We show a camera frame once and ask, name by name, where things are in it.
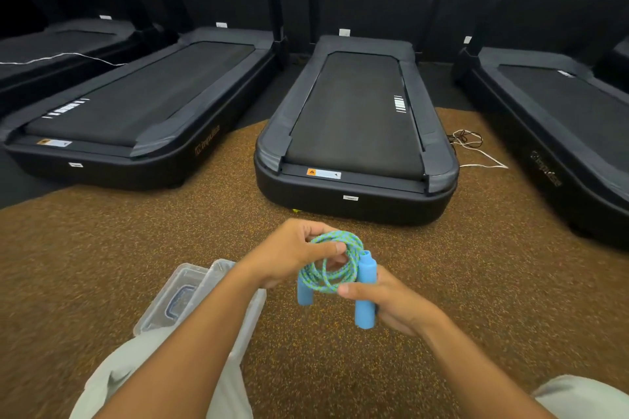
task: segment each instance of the jump rope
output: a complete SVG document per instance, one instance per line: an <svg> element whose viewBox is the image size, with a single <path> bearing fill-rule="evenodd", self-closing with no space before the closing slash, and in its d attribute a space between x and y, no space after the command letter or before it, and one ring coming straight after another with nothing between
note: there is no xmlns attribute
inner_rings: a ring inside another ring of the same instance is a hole
<svg viewBox="0 0 629 419"><path fill-rule="evenodd" d="M377 263L371 257L371 252L365 250L361 240L351 232L336 230L324 233L310 240L310 243L324 241L340 241L347 245L345 255L349 261L342 268L328 272L326 270L327 259L323 261L321 268L316 264L306 265L299 272L297 278L297 302L302 306L313 303L314 293L336 293L341 283L361 282L376 283ZM354 307L354 322L363 329L373 328L375 325L375 304L371 301L356 301Z"/></svg>

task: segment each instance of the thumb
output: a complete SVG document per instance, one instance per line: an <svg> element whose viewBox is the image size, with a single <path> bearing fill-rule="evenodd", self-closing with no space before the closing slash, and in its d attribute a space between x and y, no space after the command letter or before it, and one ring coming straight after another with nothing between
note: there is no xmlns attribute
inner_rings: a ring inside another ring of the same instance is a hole
<svg viewBox="0 0 629 419"><path fill-rule="evenodd" d="M331 258L333 256L341 255L345 253L347 245L342 241L324 241L321 243L308 243L308 255L307 260L310 263L322 260L324 258Z"/></svg>
<svg viewBox="0 0 629 419"><path fill-rule="evenodd" d="M342 283L336 291L339 296L353 300L368 300L376 304L385 301L388 290L382 285L371 283Z"/></svg>

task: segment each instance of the rubber gym floor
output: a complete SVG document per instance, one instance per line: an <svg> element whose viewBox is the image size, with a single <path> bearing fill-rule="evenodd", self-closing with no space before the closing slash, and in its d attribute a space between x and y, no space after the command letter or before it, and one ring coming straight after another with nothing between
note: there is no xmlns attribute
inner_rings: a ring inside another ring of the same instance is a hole
<svg viewBox="0 0 629 419"><path fill-rule="evenodd" d="M279 76L177 190L51 185L0 154L3 417L67 417L177 265L238 260L296 216L258 191L252 157L300 69ZM480 132L483 150L509 169L461 169L444 215L422 228L300 216L356 233L525 390L576 374L629 392L629 255L575 236L555 217L452 85L450 66L420 69L446 131ZM457 154L461 163L490 162ZM300 309L293 282L268 292L242 363L256 418L459 415L421 341L359 330L340 298L315 302Z"/></svg>

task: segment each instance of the clear plastic box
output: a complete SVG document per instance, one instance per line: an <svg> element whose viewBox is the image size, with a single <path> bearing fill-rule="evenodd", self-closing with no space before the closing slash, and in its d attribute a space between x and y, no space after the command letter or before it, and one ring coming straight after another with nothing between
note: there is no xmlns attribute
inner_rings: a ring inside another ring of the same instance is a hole
<svg viewBox="0 0 629 419"><path fill-rule="evenodd" d="M207 272L208 269L204 267L191 264L179 265L133 327L133 335L138 336L145 331L174 325L193 298Z"/></svg>
<svg viewBox="0 0 629 419"><path fill-rule="evenodd" d="M179 319L176 321L177 325L184 321L188 315L193 312L194 308L199 306L200 302L208 296L209 292L218 285L218 282L224 278L227 272L229 272L234 265L234 262L220 258L219 260L216 260L211 267L209 267L205 278L201 281L192 298L190 298L190 301L186 305L184 311L181 315L179 315ZM245 351L247 350L251 336L254 334L256 323L258 322L258 318L260 318L260 313L262 312L266 299L267 291L262 288L258 289L247 307L245 320L242 323L240 333L238 333L238 338L236 338L236 342L234 343L232 352L230 353L230 357L235 359L237 364L240 364L243 356L245 355Z"/></svg>

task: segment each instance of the blue-green rope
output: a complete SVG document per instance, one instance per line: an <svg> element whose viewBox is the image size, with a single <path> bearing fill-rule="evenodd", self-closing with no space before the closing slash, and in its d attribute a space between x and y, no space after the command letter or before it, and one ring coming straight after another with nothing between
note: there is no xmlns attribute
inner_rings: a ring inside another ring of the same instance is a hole
<svg viewBox="0 0 629 419"><path fill-rule="evenodd" d="M322 241L342 241L347 245L345 254L349 261L335 272L326 272L327 259L323 261L320 270L315 264L306 265L300 270L299 279L311 290L321 293L336 293L339 284L356 281L358 260L364 248L356 235L342 230L324 233L310 240L311 243L321 243Z"/></svg>

